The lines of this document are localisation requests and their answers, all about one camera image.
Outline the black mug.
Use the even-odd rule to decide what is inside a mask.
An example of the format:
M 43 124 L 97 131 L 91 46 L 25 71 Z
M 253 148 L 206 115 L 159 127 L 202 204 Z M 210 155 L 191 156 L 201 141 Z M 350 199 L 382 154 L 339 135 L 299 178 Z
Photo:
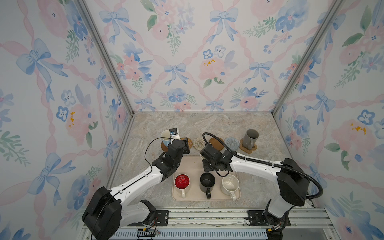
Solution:
M 212 197 L 212 190 L 216 184 L 216 178 L 211 173 L 203 173 L 200 176 L 200 190 L 206 195 L 208 200 Z

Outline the white speckled mug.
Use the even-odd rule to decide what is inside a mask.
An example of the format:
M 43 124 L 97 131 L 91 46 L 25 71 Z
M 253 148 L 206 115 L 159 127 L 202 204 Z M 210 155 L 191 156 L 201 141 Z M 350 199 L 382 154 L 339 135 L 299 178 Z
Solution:
M 240 182 L 234 175 L 227 175 L 222 178 L 221 191 L 223 194 L 230 196 L 232 201 L 237 199 L 236 192 L 240 188 Z

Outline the blue mug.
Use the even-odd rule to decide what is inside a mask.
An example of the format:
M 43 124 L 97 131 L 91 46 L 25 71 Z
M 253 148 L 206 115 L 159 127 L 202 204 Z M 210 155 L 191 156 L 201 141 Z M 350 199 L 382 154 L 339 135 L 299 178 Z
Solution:
M 170 130 L 165 130 L 161 134 L 161 139 L 165 147 L 168 147 L 172 142 Z

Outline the cork paw coaster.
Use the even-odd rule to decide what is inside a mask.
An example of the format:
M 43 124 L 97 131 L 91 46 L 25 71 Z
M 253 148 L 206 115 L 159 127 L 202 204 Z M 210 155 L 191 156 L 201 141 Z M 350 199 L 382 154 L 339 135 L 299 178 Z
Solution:
M 244 152 L 246 152 L 246 153 L 248 153 L 248 154 L 251 154 L 252 152 L 254 152 L 254 151 L 257 150 L 257 148 L 258 148 L 257 145 L 253 145 L 251 149 L 248 149 L 247 147 L 245 147 L 245 146 L 243 145 L 243 140 L 244 140 L 244 139 L 241 139 L 241 140 L 240 140 L 240 146 L 239 146 L 239 149 L 240 149 L 240 150 L 242 150 L 242 151 L 244 151 Z

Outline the red inside mug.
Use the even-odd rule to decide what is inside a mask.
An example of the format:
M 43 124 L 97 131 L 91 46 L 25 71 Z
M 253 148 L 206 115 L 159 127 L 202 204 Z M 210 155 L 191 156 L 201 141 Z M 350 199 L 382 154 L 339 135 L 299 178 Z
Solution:
M 177 175 L 174 180 L 174 186 L 181 193 L 182 198 L 185 199 L 191 186 L 190 177 L 186 174 Z

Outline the grey mug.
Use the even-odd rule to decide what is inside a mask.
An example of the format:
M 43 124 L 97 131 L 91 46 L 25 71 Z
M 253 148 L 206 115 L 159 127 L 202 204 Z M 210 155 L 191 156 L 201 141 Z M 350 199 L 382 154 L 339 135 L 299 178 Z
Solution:
M 255 145 L 259 138 L 259 132 L 254 129 L 248 129 L 244 135 L 243 145 L 248 149 L 251 149 Z

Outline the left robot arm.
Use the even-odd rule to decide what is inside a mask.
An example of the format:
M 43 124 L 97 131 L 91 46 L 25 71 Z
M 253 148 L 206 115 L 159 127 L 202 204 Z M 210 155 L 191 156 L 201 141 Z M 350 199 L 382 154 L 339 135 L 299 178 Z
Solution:
M 190 153 L 188 139 L 172 140 L 168 151 L 162 153 L 150 166 L 122 185 L 95 191 L 82 221 L 96 240 L 108 240 L 115 232 L 127 225 L 142 223 L 150 225 L 155 220 L 156 208 L 142 200 L 135 205 L 131 201 L 149 188 L 171 177 L 184 155 Z

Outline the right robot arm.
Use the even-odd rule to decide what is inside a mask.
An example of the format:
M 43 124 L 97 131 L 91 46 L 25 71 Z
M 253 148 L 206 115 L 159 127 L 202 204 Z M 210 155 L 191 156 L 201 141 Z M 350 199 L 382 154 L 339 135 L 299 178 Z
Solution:
M 262 219 L 270 226 L 282 226 L 293 207 L 305 205 L 310 181 L 292 159 L 265 161 L 250 158 L 230 150 L 223 153 L 211 144 L 200 151 L 206 172 L 237 172 L 267 179 L 279 187 L 279 193 L 269 200 Z

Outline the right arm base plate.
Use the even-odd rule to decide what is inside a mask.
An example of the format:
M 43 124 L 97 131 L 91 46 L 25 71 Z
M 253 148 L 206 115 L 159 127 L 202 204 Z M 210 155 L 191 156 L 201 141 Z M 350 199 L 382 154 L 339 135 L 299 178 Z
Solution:
M 268 226 L 268 227 L 284 227 L 291 226 L 291 222 L 289 220 L 289 213 L 287 211 L 283 217 L 277 218 L 272 214 L 267 213 L 262 210 L 249 210 L 247 211 L 248 217 L 246 218 L 247 225 L 251 227 L 257 226 Z

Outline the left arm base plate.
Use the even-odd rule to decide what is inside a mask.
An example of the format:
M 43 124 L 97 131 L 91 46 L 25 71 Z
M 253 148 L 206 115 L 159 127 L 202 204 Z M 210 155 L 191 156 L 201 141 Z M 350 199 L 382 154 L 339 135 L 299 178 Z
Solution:
M 168 210 L 155 210 L 150 212 L 149 216 L 139 223 L 130 224 L 129 227 L 166 227 L 169 222 L 169 211 Z

